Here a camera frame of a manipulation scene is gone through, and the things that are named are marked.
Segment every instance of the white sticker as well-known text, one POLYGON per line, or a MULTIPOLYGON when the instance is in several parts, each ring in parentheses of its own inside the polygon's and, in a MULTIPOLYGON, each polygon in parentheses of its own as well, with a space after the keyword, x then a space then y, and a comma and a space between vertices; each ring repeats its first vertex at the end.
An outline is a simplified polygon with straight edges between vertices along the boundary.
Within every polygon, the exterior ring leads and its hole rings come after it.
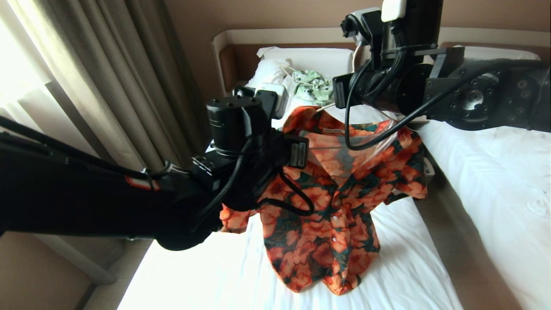
POLYGON ((329 128, 323 128, 323 131, 324 132, 331 132, 331 133, 344 133, 344 130, 340 130, 340 129, 329 129, 329 128))
POLYGON ((291 166, 296 167, 296 163, 299 159, 299 145, 293 143, 291 145, 291 166))
POLYGON ((306 160, 306 143, 299 144, 299 167, 304 167, 306 160))
POLYGON ((212 183, 212 190, 218 190, 220 188, 220 180, 216 180, 212 183))

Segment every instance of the screw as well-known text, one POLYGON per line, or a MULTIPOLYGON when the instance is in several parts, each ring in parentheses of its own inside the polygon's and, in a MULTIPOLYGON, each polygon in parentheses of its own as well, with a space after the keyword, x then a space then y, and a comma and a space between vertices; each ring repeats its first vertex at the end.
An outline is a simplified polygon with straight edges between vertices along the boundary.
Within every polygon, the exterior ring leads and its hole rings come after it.
POLYGON ((517 87, 520 89, 525 89, 527 86, 528 86, 528 82, 526 82, 525 79, 522 79, 517 83, 517 87))

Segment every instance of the bed frame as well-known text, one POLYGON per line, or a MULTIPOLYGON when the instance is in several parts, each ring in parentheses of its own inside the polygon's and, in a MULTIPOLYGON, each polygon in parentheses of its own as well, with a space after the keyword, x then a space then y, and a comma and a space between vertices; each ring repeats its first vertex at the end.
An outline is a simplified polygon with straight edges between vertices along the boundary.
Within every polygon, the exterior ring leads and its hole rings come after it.
MULTIPOLYGON (((440 29, 439 45, 497 47, 529 51, 550 62, 550 33, 539 31, 453 28, 440 29)), ((238 84, 251 79, 260 59, 256 52, 261 47, 327 47, 355 49, 351 39, 344 38, 340 28, 295 28, 295 29, 245 29, 226 30, 212 40, 214 58, 217 62, 220 88, 224 95, 238 84)), ((364 49, 360 61, 369 58, 369 49, 364 49)))

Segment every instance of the wall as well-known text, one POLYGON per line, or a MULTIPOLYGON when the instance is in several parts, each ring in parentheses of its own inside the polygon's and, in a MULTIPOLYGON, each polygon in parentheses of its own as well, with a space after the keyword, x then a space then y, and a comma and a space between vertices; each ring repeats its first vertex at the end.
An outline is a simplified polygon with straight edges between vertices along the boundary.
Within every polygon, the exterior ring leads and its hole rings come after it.
MULTIPOLYGON (((338 26, 382 0, 165 0, 205 98, 220 95, 210 41, 223 30, 338 26)), ((549 31, 548 0, 444 0, 442 26, 549 31)))
POLYGON ((32 234, 0 238, 0 310, 74 310, 90 284, 32 234))

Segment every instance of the orange floral shirt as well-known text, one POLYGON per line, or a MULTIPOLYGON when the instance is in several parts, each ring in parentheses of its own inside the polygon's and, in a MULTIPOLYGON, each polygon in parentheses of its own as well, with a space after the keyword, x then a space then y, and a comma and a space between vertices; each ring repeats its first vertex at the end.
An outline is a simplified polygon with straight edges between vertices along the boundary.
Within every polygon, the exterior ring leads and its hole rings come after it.
MULTIPOLYGON (((307 137, 310 154, 305 169, 284 167, 284 173, 314 203, 315 212, 301 217, 265 204, 238 212, 223 206, 222 231, 241 233, 249 217, 260 213, 264 244, 273 269, 294 292, 322 280, 341 295, 360 284, 360 275, 377 257, 379 240, 370 211, 407 195, 425 198, 424 148, 408 129, 384 149, 351 151, 343 139, 344 124, 315 106, 301 106, 287 119, 285 133, 307 137), (393 190, 402 193, 395 195, 393 190)), ((351 125, 357 145, 385 131, 390 121, 351 125)), ((262 197, 285 201, 308 210, 306 202, 275 178, 262 197)))

